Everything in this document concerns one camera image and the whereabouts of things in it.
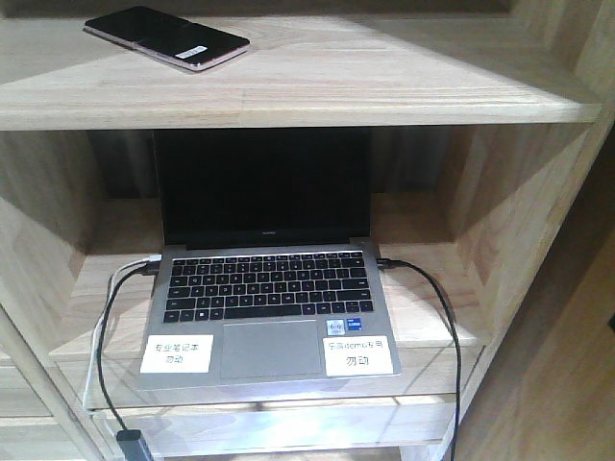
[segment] charging cable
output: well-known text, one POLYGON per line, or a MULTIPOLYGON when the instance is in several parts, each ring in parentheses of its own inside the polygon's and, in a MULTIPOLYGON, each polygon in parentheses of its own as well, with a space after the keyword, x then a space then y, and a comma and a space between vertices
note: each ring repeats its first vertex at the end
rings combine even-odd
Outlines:
MULTIPOLYGON (((145 439, 143 438, 141 431, 138 429, 127 428, 121 416, 115 409, 115 406, 113 405, 111 401, 111 397, 109 396, 109 393, 107 391, 107 386, 105 385, 105 379, 103 377, 103 360, 102 360, 103 344, 105 342, 105 330, 107 329, 107 323, 109 321, 109 317, 111 313, 111 306, 113 304, 113 301, 115 301, 115 297, 117 296, 119 288, 122 286, 122 284, 127 279, 129 279, 135 274, 141 274, 143 276, 153 276, 158 273, 159 268, 160 268, 160 256, 152 255, 147 258, 141 259, 139 261, 134 261, 132 263, 126 264, 122 266, 121 268, 119 268, 117 271, 115 271, 115 273, 113 273, 113 275, 111 276, 109 280, 108 296, 107 296, 106 303, 105 303, 105 309, 103 310, 101 318, 99 318, 96 324, 96 328, 94 329, 94 332, 92 333, 92 346, 96 344, 96 348, 92 347, 92 352, 96 358, 96 365, 98 369, 98 381, 100 383, 100 388, 103 393, 103 396, 105 397, 105 401, 107 402, 109 410, 111 411, 111 413, 113 414, 113 416, 115 417, 119 425, 121 426, 121 430, 119 430, 115 434, 115 440, 117 441, 119 447, 122 449, 127 461, 153 461, 154 458, 152 456, 152 453, 147 447, 147 443, 145 442, 145 439), (118 282, 115 282, 116 278, 119 276, 119 274, 122 271, 129 269, 131 267, 135 267, 135 268, 132 269, 127 274, 125 274, 124 276, 122 276, 118 282)), ((89 381, 86 382, 87 386, 91 385, 91 368, 92 368, 91 360, 90 360, 89 365, 90 365, 88 369, 89 381)), ((87 391, 88 391, 88 387, 86 388, 86 391, 84 393, 83 405, 86 404, 87 391)))
POLYGON ((378 262, 378 267, 381 269, 393 269, 396 267, 407 267, 419 273, 430 283, 431 287, 435 291, 435 294, 440 300, 440 303, 442 304, 442 308, 444 309, 444 313, 446 315, 446 319, 448 322, 448 327, 451 332, 451 336, 453 336, 453 342, 455 343, 455 352, 456 352, 456 357, 457 357, 457 367, 456 367, 456 374, 455 374, 455 426, 453 428, 453 439, 451 440, 451 461, 455 461, 457 433, 459 431, 459 417, 461 413, 460 411, 461 347, 459 346, 459 338, 457 336, 457 332, 455 329, 455 319, 453 316, 453 309, 451 308, 451 305, 449 304, 448 298, 444 290, 442 289, 438 281, 430 273, 412 264, 411 262, 401 261, 400 259, 378 258, 377 262, 378 262))

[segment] black cable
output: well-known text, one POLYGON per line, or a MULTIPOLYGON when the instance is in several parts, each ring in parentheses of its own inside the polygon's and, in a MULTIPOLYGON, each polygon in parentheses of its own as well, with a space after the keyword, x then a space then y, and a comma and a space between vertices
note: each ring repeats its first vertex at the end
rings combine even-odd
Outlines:
POLYGON ((109 410, 111 411, 111 413, 113 413, 113 416, 119 422, 119 425, 121 425, 122 429, 124 430, 128 430, 128 428, 126 427, 126 425, 124 424, 124 421, 119 416, 119 413, 117 413, 117 410, 113 406, 113 403, 111 402, 111 398, 109 397, 109 393, 107 392, 107 387, 105 386, 105 379, 103 378, 103 342, 105 341, 105 330, 107 329, 107 322, 109 320, 109 314, 111 313, 111 305, 113 304, 113 301, 115 300, 115 297, 117 296, 117 292, 119 291, 120 286, 122 286, 124 281, 132 277, 134 274, 143 274, 145 267, 146 267, 146 264, 139 266, 136 269, 133 269, 131 272, 126 274, 124 277, 122 277, 119 280, 119 282, 113 287, 111 296, 109 297, 107 304, 105 304, 105 313, 103 315, 103 322, 101 323, 100 335, 98 337, 98 348, 96 349, 96 365, 98 368, 98 382, 100 383, 101 391, 103 392, 103 396, 105 396, 105 400, 107 401, 109 410))
POLYGON ((435 294, 437 295, 438 299, 440 300, 440 303, 442 304, 442 307, 444 308, 444 313, 446 314, 446 318, 449 323, 451 335, 453 336, 453 342, 455 343, 455 352, 457 357, 457 369, 455 375, 455 427, 453 429, 453 439, 451 440, 451 461, 455 461, 457 433, 459 432, 459 418, 461 414, 461 347, 459 346, 459 338, 455 329, 453 309, 451 308, 447 297, 444 295, 438 281, 425 270, 412 264, 411 262, 401 261, 400 259, 379 258, 377 262, 378 266, 382 269, 389 269, 394 267, 408 267, 418 272, 421 276, 427 279, 431 287, 433 287, 435 294))

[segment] power adapter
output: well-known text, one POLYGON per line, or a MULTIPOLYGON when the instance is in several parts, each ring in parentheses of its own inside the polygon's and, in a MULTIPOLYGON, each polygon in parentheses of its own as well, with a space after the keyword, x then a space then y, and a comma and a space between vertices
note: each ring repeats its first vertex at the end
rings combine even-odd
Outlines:
POLYGON ((140 430, 120 430, 115 434, 115 440, 122 449, 126 461, 154 461, 140 430))

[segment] touchpad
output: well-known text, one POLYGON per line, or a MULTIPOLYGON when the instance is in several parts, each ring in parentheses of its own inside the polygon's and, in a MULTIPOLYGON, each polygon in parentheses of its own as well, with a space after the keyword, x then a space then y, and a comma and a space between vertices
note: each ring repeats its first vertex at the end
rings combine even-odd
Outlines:
POLYGON ((224 325, 223 378, 321 372, 315 321, 224 325))

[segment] white cable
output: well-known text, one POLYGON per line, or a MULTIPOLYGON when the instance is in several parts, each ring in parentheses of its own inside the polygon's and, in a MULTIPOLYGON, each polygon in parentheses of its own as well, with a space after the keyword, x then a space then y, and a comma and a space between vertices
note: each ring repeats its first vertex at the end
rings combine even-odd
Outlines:
MULTIPOLYGON (((105 307, 107 307, 107 303, 109 302, 109 299, 111 298, 111 293, 113 292, 113 288, 115 287, 116 281, 117 281, 117 277, 119 276, 119 274, 123 271, 125 271, 126 269, 129 269, 131 267, 137 266, 139 264, 145 264, 148 262, 157 262, 161 260, 161 255, 149 255, 148 257, 144 257, 142 259, 139 259, 137 261, 132 261, 129 262, 127 264, 124 264, 122 267, 118 268, 115 270, 115 272, 113 272, 113 274, 111 274, 111 276, 109 277, 109 281, 107 283, 107 297, 105 298, 105 307)), ((89 364, 87 366, 87 375, 86 375, 86 385, 84 387, 84 394, 83 394, 83 398, 82 398, 82 407, 83 409, 88 412, 91 415, 93 415, 95 412, 91 411, 89 408, 87 408, 86 403, 87 403, 87 395, 89 394, 89 388, 91 387, 91 382, 92 382, 92 375, 94 373, 94 361, 96 359, 96 345, 98 344, 98 337, 100 334, 100 328, 101 325, 103 324, 103 317, 105 315, 105 308, 103 308, 103 311, 101 312, 100 316, 98 317, 98 321, 96 322, 96 326, 94 327, 94 330, 92 331, 91 334, 91 344, 90 344, 90 352, 89 352, 89 364)))

